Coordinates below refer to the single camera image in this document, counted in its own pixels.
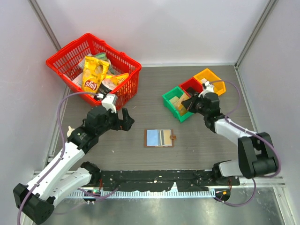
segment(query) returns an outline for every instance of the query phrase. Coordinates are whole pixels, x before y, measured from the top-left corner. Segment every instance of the green bin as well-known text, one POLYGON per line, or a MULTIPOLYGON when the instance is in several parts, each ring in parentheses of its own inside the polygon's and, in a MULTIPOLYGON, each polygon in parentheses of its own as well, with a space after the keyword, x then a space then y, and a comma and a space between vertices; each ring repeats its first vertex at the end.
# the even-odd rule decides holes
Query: green bin
POLYGON ((180 87, 175 87, 174 89, 168 91, 167 93, 163 94, 164 105, 167 107, 172 113, 175 118, 177 118, 181 123, 185 121, 188 117, 193 115, 192 112, 187 112, 183 116, 180 116, 177 109, 169 102, 173 97, 177 96, 180 98, 183 95, 183 90, 180 87))

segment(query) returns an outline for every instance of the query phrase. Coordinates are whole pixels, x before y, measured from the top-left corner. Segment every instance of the plastic bin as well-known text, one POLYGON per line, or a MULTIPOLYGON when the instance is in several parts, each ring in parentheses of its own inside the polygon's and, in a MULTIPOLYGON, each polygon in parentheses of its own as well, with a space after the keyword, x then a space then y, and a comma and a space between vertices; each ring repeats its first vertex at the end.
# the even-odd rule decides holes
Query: plastic bin
POLYGON ((190 97, 191 95, 188 93, 188 88, 193 88, 196 92, 199 93, 203 91, 202 85, 193 77, 180 84, 179 87, 183 89, 184 92, 190 97))
POLYGON ((181 123, 185 121, 187 118, 189 118, 191 115, 193 115, 192 112, 187 112, 183 116, 180 116, 179 112, 177 109, 169 102, 173 97, 177 96, 180 98, 183 95, 183 90, 180 87, 176 87, 169 92, 163 94, 163 99, 164 99, 164 105, 167 107, 172 113, 175 118, 177 118, 181 123))
MULTIPOLYGON (((205 78, 208 81, 216 81, 221 80, 218 76, 216 76, 210 69, 205 69, 202 72, 196 74, 194 78, 202 84, 202 79, 205 78)), ((219 96, 226 92, 226 87, 224 82, 217 82, 213 83, 215 86, 214 92, 217 93, 219 96)))
MULTIPOLYGON (((142 68, 140 63, 125 53, 115 50, 105 41, 87 33, 60 49, 47 59, 46 64, 60 76, 72 91, 80 92, 82 89, 72 82, 82 72, 77 66, 78 62, 89 53, 95 55, 102 52, 106 52, 113 69, 121 74, 129 73, 129 77, 111 92, 118 96, 116 107, 120 109, 137 93, 139 71, 142 68)), ((82 94, 80 96, 92 106, 101 105, 101 101, 94 100, 90 95, 82 94)))

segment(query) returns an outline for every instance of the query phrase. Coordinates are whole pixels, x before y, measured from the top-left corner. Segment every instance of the red basket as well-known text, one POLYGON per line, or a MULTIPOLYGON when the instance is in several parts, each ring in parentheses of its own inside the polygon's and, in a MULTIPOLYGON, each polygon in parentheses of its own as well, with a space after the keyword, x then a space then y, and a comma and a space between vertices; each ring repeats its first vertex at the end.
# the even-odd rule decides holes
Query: red basket
MULTIPOLYGON (((106 52, 113 69, 121 74, 129 73, 129 77, 111 92, 118 96, 116 107, 120 109, 137 93, 139 72, 142 69, 140 63, 125 53, 118 52, 107 45, 105 41, 87 33, 60 49, 47 59, 46 64, 60 76, 72 91, 80 92, 83 90, 72 82, 82 72, 82 69, 77 66, 78 62, 89 53, 95 55, 102 52, 106 52)), ((101 101, 94 100, 90 95, 82 94, 80 96, 92 106, 101 105, 101 101)))

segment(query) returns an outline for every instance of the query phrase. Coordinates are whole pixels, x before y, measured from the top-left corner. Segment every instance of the yellow snack bag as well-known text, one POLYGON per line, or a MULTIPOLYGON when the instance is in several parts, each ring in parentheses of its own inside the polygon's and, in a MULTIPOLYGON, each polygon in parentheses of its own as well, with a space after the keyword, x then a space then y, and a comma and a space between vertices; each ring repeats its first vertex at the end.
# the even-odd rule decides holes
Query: yellow snack bag
POLYGON ((110 78, 116 86, 122 83, 126 78, 129 77, 129 73, 120 74, 120 75, 107 75, 106 78, 110 78))
POLYGON ((108 67, 109 62, 86 56, 82 76, 82 90, 96 93, 106 76, 108 67))

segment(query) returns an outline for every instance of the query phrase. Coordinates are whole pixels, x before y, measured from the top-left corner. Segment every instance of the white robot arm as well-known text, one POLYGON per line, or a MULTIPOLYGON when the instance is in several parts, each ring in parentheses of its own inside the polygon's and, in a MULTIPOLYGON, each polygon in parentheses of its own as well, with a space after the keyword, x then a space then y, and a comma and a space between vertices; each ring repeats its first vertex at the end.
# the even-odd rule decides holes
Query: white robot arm
POLYGON ((95 185, 99 181, 100 170, 96 165, 85 162, 74 173, 61 180, 67 171, 89 150, 98 143, 99 137, 106 131, 128 131, 134 123, 126 108, 122 108, 123 119, 119 120, 116 111, 117 97, 108 94, 102 101, 102 106, 92 108, 83 124, 68 132, 65 151, 62 150, 46 166, 46 168, 26 185, 18 184, 13 192, 15 203, 20 208, 26 195, 29 195, 22 212, 36 224, 45 222, 54 208, 71 192, 87 184, 95 185))
POLYGON ((265 139, 272 145, 270 135, 249 131, 232 122, 220 111, 219 98, 214 93, 213 85, 206 81, 203 91, 195 93, 182 104, 192 113, 200 113, 204 116, 204 123, 208 129, 226 137, 238 146, 238 160, 230 160, 214 164, 213 172, 216 179, 221 177, 243 175, 250 179, 256 176, 276 172, 278 159, 271 148, 262 142, 265 139))

